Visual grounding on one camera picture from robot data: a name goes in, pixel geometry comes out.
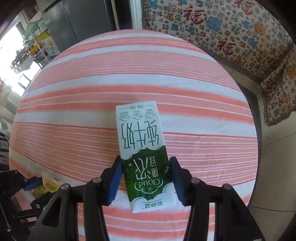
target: fringe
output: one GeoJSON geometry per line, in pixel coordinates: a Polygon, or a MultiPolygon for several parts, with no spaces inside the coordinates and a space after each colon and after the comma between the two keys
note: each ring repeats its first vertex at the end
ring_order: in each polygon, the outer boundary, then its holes
{"type": "Polygon", "coordinates": [[[274,126],[276,125],[277,123],[280,123],[282,120],[285,120],[287,119],[291,113],[293,111],[296,111],[296,105],[293,106],[291,109],[289,109],[287,112],[285,112],[284,114],[281,114],[279,117],[273,119],[273,120],[269,120],[269,117],[268,117],[268,112],[267,112],[267,103],[266,103],[266,95],[264,93],[264,89],[258,85],[257,87],[257,90],[259,92],[259,94],[261,95],[262,99],[263,99],[263,116],[264,116],[264,123],[268,126],[274,126]]]}
{"type": "Polygon", "coordinates": [[[210,52],[207,49],[201,48],[199,46],[197,46],[198,48],[202,49],[203,51],[205,51],[208,55],[210,55],[211,57],[213,57],[214,60],[216,60],[217,62],[220,62],[224,65],[227,65],[229,67],[231,67],[232,69],[234,69],[235,71],[247,76],[248,78],[250,78],[251,80],[255,81],[257,84],[260,84],[263,79],[260,79],[258,77],[256,77],[255,75],[251,74],[250,72],[246,71],[244,68],[242,68],[241,66],[231,62],[228,59],[225,59],[223,57],[221,57],[220,55],[210,52]]]}

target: milk carton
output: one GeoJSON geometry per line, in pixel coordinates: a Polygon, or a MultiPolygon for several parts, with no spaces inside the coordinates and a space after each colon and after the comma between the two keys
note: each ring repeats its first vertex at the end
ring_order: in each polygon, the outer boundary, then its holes
{"type": "Polygon", "coordinates": [[[116,107],[118,142],[132,213],[176,204],[155,101],[116,107]]]}

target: pink and white striped tablecloth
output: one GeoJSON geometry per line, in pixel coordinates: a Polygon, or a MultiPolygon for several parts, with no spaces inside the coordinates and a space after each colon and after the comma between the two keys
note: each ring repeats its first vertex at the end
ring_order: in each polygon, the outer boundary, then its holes
{"type": "MultiPolygon", "coordinates": [[[[64,51],[32,82],[11,133],[9,164],[71,186],[110,167],[119,154],[115,106],[154,100],[169,157],[208,184],[224,183],[248,203],[258,148],[249,105],[230,75],[194,45],[152,31],[115,31],[64,51]]],[[[23,209],[30,192],[17,194],[23,209]]],[[[189,207],[132,214],[124,180],[104,207],[110,240],[182,240],[189,207]]],[[[85,240],[83,206],[79,237],[85,240]]],[[[214,207],[208,239],[213,239],[214,207]]]]}

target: brand logo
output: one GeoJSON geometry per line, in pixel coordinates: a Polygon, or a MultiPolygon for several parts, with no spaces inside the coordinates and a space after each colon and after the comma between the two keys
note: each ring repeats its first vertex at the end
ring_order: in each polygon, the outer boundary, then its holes
{"type": "Polygon", "coordinates": [[[163,184],[163,179],[154,179],[154,180],[149,180],[149,181],[143,181],[143,182],[136,182],[135,183],[135,189],[138,191],[142,191],[145,194],[151,194],[154,193],[158,190],[159,187],[161,187],[161,185],[163,184]],[[145,187],[150,187],[154,185],[156,187],[156,190],[152,191],[152,192],[145,192],[145,187]]]}

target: patterned blanket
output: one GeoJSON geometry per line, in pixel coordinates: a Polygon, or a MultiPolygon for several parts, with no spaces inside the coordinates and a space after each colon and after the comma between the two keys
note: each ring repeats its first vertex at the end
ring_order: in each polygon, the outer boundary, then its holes
{"type": "Polygon", "coordinates": [[[283,93],[280,83],[292,76],[281,75],[293,52],[292,39],[255,0],[143,0],[143,27],[184,39],[261,83],[266,124],[278,123],[293,110],[291,85],[282,96],[290,97],[285,104],[280,106],[274,94],[283,93]]]}
{"type": "Polygon", "coordinates": [[[259,86],[264,101],[265,124],[271,126],[296,110],[296,48],[295,45],[259,86]]]}

